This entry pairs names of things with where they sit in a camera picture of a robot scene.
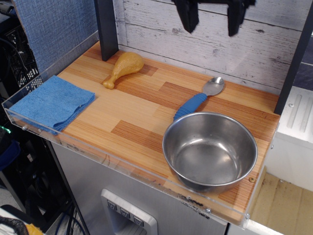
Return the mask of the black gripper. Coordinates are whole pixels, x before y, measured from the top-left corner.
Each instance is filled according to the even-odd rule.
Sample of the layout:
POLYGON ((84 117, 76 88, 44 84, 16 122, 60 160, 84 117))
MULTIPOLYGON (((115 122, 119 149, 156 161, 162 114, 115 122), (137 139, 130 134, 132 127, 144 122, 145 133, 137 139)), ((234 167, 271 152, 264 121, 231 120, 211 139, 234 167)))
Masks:
POLYGON ((176 2, 177 12, 184 29, 192 33, 199 23, 198 3, 227 4, 228 35, 232 37, 239 31, 244 21, 246 8, 255 5, 256 0, 180 0, 176 2))

